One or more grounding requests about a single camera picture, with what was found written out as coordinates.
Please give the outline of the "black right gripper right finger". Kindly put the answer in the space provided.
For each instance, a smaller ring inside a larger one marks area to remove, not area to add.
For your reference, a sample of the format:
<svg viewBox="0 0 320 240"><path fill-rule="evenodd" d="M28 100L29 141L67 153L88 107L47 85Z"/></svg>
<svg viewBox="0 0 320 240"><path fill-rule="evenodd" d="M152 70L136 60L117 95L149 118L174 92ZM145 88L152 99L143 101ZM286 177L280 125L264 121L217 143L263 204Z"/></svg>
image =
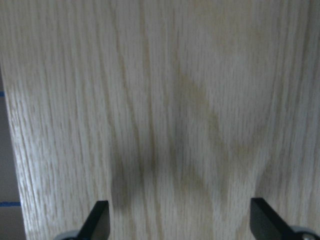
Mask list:
<svg viewBox="0 0 320 240"><path fill-rule="evenodd" d="M295 232L261 197L251 198L249 227L256 240L293 240Z"/></svg>

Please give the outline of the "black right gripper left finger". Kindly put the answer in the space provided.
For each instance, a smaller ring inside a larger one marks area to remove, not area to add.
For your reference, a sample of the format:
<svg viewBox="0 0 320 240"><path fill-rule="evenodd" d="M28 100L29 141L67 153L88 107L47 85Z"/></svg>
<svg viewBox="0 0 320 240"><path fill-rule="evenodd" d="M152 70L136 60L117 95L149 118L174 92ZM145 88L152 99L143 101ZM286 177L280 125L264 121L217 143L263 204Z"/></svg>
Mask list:
<svg viewBox="0 0 320 240"><path fill-rule="evenodd" d="M108 240L110 232L109 202L107 200L99 200L93 206L76 239Z"/></svg>

